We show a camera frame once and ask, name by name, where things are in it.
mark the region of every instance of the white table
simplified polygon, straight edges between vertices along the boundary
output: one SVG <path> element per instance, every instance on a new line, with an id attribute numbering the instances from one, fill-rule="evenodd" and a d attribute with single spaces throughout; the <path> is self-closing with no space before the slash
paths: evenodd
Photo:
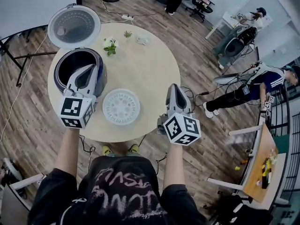
<path id="1" fill-rule="evenodd" d="M 231 15 L 226 11 L 222 16 L 222 19 L 213 27 L 213 29 L 209 32 L 209 34 L 205 37 L 205 39 L 208 39 L 217 30 L 217 28 L 220 27 L 223 23 L 226 26 L 233 29 L 237 24 L 239 24 L 239 21 L 233 19 Z"/>
<path id="2" fill-rule="evenodd" d="M 132 37 L 126 39 L 125 31 Z M 147 45 L 136 43 L 135 36 L 146 33 L 150 38 Z M 107 56 L 103 50 L 103 40 L 113 36 L 120 43 L 116 55 Z M 180 73 L 176 59 L 170 49 L 150 32 L 124 23 L 102 24 L 96 41 L 87 46 L 97 51 L 107 69 L 107 84 L 97 99 L 98 105 L 87 127 L 80 134 L 102 142 L 124 142 L 143 136 L 157 127 L 160 115 L 166 112 L 165 100 L 171 84 L 180 85 Z M 48 75 L 48 93 L 54 109 L 57 108 L 62 93 L 54 83 L 53 73 L 59 59 L 68 52 L 60 49 L 54 57 Z M 106 94 L 116 88 L 133 91 L 141 104 L 140 114 L 133 123 L 118 126 L 110 123 L 102 112 L 102 102 Z"/>

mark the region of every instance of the wooden desk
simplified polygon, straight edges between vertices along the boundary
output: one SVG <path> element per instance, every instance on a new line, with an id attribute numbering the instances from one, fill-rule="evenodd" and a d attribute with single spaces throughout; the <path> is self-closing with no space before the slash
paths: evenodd
<path id="1" fill-rule="evenodd" d="M 268 158 L 271 154 L 271 151 L 274 150 L 276 154 L 278 154 L 278 150 L 271 136 L 271 133 L 269 132 L 265 123 L 262 122 L 260 123 L 260 125 L 255 127 L 232 131 L 229 133 L 229 135 L 244 134 L 254 131 L 257 131 L 255 144 L 253 147 L 253 152 L 249 154 L 249 165 L 241 185 L 223 182 L 211 178 L 208 178 L 207 181 L 227 188 L 241 190 L 257 202 L 262 203 L 269 186 L 267 187 L 267 189 L 262 189 L 261 186 L 256 185 L 256 182 L 262 179 L 262 165 L 265 159 Z"/>
<path id="2" fill-rule="evenodd" d="M 259 143 L 258 151 L 255 157 L 255 161 L 252 170 L 249 173 L 248 180 L 244 186 L 243 192 L 248 196 L 252 197 L 256 201 L 262 203 L 267 193 L 267 189 L 262 189 L 261 186 L 257 186 L 256 182 L 262 179 L 262 165 L 266 158 L 269 157 L 272 150 L 275 150 L 278 154 L 277 147 L 274 140 L 269 132 L 266 124 L 262 126 L 262 135 Z"/>

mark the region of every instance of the black t-shirt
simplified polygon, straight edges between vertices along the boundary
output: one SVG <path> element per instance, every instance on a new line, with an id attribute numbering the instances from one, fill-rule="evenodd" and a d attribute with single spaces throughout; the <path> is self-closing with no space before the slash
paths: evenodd
<path id="1" fill-rule="evenodd" d="M 60 224 L 62 217 L 64 225 L 206 224 L 185 185 L 159 195 L 155 170 L 144 157 L 96 158 L 78 190 L 75 177 L 54 169 L 37 190 L 28 224 Z"/>

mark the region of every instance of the cap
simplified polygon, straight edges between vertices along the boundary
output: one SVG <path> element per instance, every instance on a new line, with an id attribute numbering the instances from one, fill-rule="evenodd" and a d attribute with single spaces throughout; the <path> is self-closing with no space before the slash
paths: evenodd
<path id="1" fill-rule="evenodd" d="M 297 79 L 299 80 L 299 78 L 300 78 L 300 66 L 299 65 L 292 66 L 292 72 L 294 72 L 296 74 Z"/>
<path id="2" fill-rule="evenodd" d="M 266 10 L 263 8 L 263 7 L 259 7 L 256 9 L 259 13 L 262 13 L 263 16 L 266 16 L 267 15 L 267 12 Z"/>

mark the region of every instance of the hand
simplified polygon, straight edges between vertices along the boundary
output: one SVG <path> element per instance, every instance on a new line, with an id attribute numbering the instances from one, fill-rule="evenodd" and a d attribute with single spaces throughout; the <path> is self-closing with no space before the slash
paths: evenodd
<path id="1" fill-rule="evenodd" d="M 261 105 L 261 107 L 259 108 L 260 111 L 260 116 L 263 118 L 267 117 L 267 109 L 264 107 L 264 105 Z"/>

